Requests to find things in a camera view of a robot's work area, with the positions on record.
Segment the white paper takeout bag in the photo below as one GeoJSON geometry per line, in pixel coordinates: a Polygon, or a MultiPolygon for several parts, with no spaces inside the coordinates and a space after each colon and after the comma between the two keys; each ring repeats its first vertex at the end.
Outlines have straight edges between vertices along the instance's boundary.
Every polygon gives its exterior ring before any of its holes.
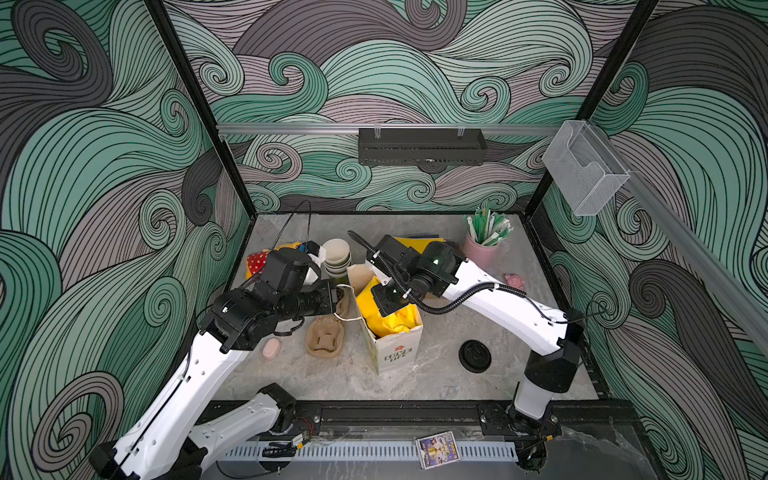
{"type": "Polygon", "coordinates": [[[360,324],[376,374],[414,364],[423,333],[417,307],[408,305],[393,314],[381,314],[373,297],[373,288],[381,282],[367,265],[349,266],[343,280],[347,283],[339,284],[342,300],[335,316],[360,324]]]}

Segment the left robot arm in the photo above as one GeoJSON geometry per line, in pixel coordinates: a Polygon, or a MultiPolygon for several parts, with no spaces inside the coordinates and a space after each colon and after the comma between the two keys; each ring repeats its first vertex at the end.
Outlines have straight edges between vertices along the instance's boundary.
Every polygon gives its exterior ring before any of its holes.
{"type": "Polygon", "coordinates": [[[101,479],[198,479],[238,443],[293,424],[296,400],[276,383],[240,407],[198,420],[224,380],[277,326],[331,314],[340,292],[322,277],[326,250],[313,241],[268,252],[259,274],[208,307],[186,358],[140,420],[98,445],[89,463],[101,479]]]}

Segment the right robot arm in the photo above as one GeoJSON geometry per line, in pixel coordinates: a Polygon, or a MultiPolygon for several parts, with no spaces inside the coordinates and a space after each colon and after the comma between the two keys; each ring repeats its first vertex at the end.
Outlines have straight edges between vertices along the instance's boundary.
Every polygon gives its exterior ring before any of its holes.
{"type": "Polygon", "coordinates": [[[566,312],[493,278],[445,242],[431,241],[419,252],[391,235],[376,245],[349,236],[366,249],[380,280],[372,296],[382,316],[407,305],[432,315],[466,306],[525,342],[530,355],[513,400],[516,412],[540,420],[553,396],[570,389],[580,361],[579,325],[566,312]]]}

